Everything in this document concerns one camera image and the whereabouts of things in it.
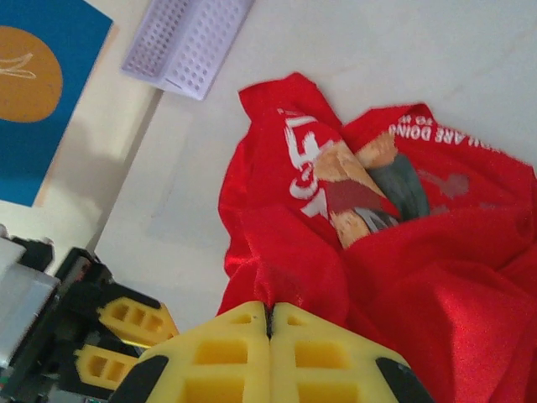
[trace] white line drawing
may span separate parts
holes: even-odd
[[[30,60],[34,57],[34,54],[27,53],[24,56],[17,57],[15,59],[0,59],[0,76],[13,76],[19,78],[27,78],[29,80],[35,80],[37,76],[28,70],[21,70],[21,67],[25,67]]]

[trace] blue paper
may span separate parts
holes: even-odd
[[[47,118],[34,123],[0,118],[0,199],[31,206],[112,20],[83,0],[1,0],[0,8],[0,27],[22,29],[41,39],[60,63],[63,78],[60,100]],[[0,35],[0,60],[2,51]],[[22,80],[21,75],[33,74],[24,69],[23,62],[19,64],[18,69],[4,69],[3,78],[11,74]]]

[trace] orange circle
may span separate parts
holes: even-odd
[[[49,46],[22,29],[0,26],[0,119],[33,123],[50,116],[63,87]]]

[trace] black plastic part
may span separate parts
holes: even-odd
[[[376,362],[398,403],[435,403],[412,369],[387,358]]]
[[[273,310],[270,309],[268,306],[264,306],[265,307],[265,323],[266,323],[266,326],[267,326],[267,337],[268,337],[268,340],[270,340],[270,338],[272,337],[272,334],[273,334],[273,330],[272,330],[272,315],[273,315]]]
[[[156,355],[136,364],[108,403],[145,403],[168,364],[168,357]]]
[[[122,296],[157,309],[161,305],[112,283],[108,268],[83,249],[70,251],[56,277],[61,281],[60,288],[50,297],[15,353],[10,363],[13,372],[0,396],[35,403],[56,384],[61,390],[107,400],[111,390],[81,382],[73,353],[86,343],[136,358],[139,351],[102,325],[97,309]]]
[[[44,272],[54,260],[54,247],[50,243],[14,237],[11,239],[26,248],[18,262],[22,266]]]

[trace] yellow plastic part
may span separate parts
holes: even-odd
[[[249,302],[146,351],[169,359],[146,403],[397,403],[376,365],[392,350],[290,304],[272,337]]]
[[[86,344],[75,351],[76,370],[87,385],[115,390],[138,362],[135,357]]]
[[[147,403],[269,403],[263,304],[249,302],[146,351],[169,358]]]
[[[98,312],[99,322],[126,344],[149,348],[179,334],[164,304],[155,309],[121,297]]]
[[[274,308],[270,341],[273,403],[397,403],[379,357],[394,351],[296,306]]]

